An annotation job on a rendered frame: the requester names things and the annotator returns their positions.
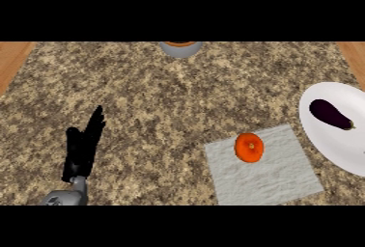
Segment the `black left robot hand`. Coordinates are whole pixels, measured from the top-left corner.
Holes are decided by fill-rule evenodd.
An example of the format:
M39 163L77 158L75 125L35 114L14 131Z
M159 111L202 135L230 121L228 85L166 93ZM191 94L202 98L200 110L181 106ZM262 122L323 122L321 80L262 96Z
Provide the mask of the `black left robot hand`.
M77 176L86 178L92 173L104 127L103 107L98 106L86 129L80 131L77 127L70 127L66 131L67 156L61 176L64 182L72 182Z

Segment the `white plate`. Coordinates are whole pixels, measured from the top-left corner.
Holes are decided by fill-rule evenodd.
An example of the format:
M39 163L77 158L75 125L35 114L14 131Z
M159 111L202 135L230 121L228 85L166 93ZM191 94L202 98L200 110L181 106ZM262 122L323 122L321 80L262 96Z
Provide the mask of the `white plate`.
M309 104L317 99L327 100L352 120L352 130L342 130L312 116ZM308 139L320 152L339 167L365 177L365 92L345 83L317 83L304 92L299 113Z

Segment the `grey bowl with orange rim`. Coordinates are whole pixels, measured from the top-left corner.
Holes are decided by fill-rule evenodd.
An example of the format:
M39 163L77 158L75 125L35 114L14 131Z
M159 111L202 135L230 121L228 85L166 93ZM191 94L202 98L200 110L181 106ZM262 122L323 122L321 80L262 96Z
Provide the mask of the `grey bowl with orange rim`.
M175 58L187 58L193 56L200 48L203 42L202 41L188 41L188 42L175 42L175 41L163 41L160 42L160 46L168 55Z

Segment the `dark purple eggplant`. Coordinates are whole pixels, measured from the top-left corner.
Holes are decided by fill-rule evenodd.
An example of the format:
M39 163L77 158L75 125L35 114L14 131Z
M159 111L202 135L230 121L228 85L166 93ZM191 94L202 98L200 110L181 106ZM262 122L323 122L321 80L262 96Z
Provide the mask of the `dark purple eggplant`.
M326 99L317 99L309 104L309 112L323 123L338 127L342 130L355 129L352 119L341 112L333 103Z

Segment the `orange tomato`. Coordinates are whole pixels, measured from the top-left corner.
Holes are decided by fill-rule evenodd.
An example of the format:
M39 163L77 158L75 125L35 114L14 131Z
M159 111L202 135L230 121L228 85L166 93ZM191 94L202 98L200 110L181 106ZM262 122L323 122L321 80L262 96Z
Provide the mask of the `orange tomato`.
M236 139L237 157L247 163L259 162L264 157L264 140L255 133L242 133Z

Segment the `pale grey placemat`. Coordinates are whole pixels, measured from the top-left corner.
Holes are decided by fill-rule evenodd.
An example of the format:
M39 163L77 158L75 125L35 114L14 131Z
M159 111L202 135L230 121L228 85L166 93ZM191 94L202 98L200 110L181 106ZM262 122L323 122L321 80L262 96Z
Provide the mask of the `pale grey placemat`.
M221 206L281 205L324 191L292 126L256 134L264 140L264 158L256 163L239 159L234 137L206 145Z

